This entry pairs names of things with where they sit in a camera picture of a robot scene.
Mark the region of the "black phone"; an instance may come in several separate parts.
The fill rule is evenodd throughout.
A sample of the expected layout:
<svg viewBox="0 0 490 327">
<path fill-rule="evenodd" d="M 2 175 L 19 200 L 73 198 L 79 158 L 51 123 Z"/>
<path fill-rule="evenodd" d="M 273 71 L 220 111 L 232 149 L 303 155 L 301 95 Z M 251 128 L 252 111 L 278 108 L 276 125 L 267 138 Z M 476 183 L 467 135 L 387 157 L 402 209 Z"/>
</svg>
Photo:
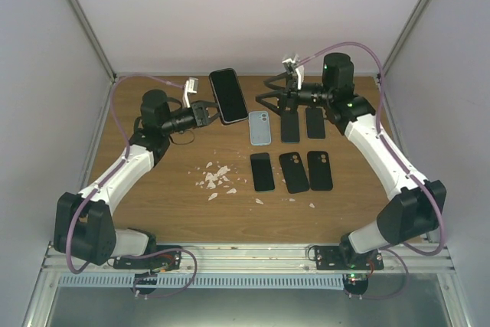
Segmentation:
<svg viewBox="0 0 490 327">
<path fill-rule="evenodd" d="M 299 116 L 296 111 L 284 111 L 281 115 L 280 122 L 281 142 L 283 143 L 299 143 Z"/>
<path fill-rule="evenodd" d="M 236 71 L 233 68 L 215 70 L 210 72 L 208 78 L 219 107 L 221 122 L 230 125 L 246 120 L 247 105 Z"/>
</svg>

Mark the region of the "light blue phone case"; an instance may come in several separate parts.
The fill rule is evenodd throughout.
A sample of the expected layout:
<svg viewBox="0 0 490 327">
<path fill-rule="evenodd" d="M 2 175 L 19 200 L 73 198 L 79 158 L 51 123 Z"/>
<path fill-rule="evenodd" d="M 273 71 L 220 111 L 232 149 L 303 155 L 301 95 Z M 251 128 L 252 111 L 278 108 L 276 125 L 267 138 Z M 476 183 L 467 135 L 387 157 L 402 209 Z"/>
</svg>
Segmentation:
<svg viewBox="0 0 490 327">
<path fill-rule="evenodd" d="M 248 117 L 252 146 L 268 146 L 272 142 L 270 117 L 267 111 L 251 111 Z"/>
</svg>

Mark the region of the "black smartphone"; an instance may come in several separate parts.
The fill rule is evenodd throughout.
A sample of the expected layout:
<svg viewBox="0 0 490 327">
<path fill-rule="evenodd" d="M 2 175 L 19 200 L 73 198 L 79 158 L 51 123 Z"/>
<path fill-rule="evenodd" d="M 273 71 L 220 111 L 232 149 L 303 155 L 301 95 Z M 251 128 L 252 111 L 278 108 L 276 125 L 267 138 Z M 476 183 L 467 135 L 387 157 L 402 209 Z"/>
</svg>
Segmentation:
<svg viewBox="0 0 490 327">
<path fill-rule="evenodd" d="M 309 139 L 325 139 L 325 120 L 321 108 L 305 109 L 306 132 Z"/>
</svg>

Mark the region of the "black phone case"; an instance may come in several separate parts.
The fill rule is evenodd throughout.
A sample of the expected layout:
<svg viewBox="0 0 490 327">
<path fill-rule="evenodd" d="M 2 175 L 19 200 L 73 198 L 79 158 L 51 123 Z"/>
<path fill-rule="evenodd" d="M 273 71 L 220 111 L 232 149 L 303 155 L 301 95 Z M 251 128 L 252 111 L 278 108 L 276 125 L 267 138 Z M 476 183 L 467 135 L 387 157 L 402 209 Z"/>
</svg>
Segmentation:
<svg viewBox="0 0 490 327">
<path fill-rule="evenodd" d="M 309 190 L 309 180 L 298 152 L 287 152 L 279 156 L 279 163 L 290 194 Z"/>
<path fill-rule="evenodd" d="M 309 151 L 307 153 L 309 184 L 313 191 L 333 189 L 332 171 L 327 152 Z"/>
</svg>

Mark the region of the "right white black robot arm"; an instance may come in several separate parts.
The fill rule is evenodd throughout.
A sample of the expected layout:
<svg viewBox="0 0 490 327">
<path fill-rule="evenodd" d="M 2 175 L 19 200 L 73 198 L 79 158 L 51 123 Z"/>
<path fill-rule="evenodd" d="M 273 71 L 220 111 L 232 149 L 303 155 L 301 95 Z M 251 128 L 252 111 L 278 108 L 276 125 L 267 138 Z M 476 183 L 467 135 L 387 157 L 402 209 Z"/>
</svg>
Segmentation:
<svg viewBox="0 0 490 327">
<path fill-rule="evenodd" d="M 430 231 L 444 234 L 445 186 L 430 181 L 409 162 L 383 128 L 380 111 L 356 94 L 350 56 L 326 54 L 321 83 L 304 81 L 304 63 L 297 55 L 284 58 L 282 64 L 284 72 L 264 81 L 270 91 L 256 96 L 256 101 L 280 116 L 283 132 L 296 131 L 299 106 L 322 109 L 325 119 L 364 156 L 389 201 L 373 222 L 341 238 L 342 266 L 355 270 L 376 250 Z"/>
</svg>

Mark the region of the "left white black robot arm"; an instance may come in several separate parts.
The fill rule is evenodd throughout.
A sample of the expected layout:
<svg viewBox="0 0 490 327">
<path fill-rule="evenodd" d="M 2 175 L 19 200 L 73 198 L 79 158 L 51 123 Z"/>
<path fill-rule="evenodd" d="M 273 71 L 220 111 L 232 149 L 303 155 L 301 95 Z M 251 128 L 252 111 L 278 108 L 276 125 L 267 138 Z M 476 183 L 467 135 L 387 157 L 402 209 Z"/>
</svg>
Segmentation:
<svg viewBox="0 0 490 327">
<path fill-rule="evenodd" d="M 209 112 L 218 108 L 215 102 L 198 100 L 172 111 L 173 101 L 163 90 L 146 92 L 120 157 L 91 185 L 58 199 L 53 246 L 65 255 L 67 265 L 73 258 L 100 266 L 110 258 L 124 257 L 142 269 L 157 262 L 152 235 L 115 228 L 113 214 L 136 182 L 162 160 L 172 134 L 209 126 L 219 117 Z"/>
</svg>

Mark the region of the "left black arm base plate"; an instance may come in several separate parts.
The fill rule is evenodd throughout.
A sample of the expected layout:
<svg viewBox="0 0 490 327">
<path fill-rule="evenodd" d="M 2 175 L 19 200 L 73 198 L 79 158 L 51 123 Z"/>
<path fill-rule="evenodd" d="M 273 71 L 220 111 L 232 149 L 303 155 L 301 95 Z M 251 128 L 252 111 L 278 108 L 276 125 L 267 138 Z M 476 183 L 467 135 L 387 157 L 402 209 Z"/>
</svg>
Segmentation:
<svg viewBox="0 0 490 327">
<path fill-rule="evenodd" d="M 116 270 L 157 270 L 171 271 L 178 270 L 181 262 L 181 246 L 178 245 L 157 245 L 155 250 L 146 251 L 151 254 L 165 251 L 157 256 L 145 259 L 133 259 L 117 257 L 109 259 L 107 264 Z"/>
</svg>

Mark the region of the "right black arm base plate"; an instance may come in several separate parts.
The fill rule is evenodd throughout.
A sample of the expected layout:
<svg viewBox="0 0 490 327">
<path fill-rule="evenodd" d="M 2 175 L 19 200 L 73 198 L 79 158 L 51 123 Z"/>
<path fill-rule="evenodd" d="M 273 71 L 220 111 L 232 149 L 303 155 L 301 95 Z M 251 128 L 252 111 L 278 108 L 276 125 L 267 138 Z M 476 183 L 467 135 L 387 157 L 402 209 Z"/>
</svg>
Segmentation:
<svg viewBox="0 0 490 327">
<path fill-rule="evenodd" d="M 306 257 L 315 262 L 317 270 L 369 271 L 383 270 L 381 253 L 372 250 L 367 253 L 355 253 L 346 244 L 309 245 Z"/>
</svg>

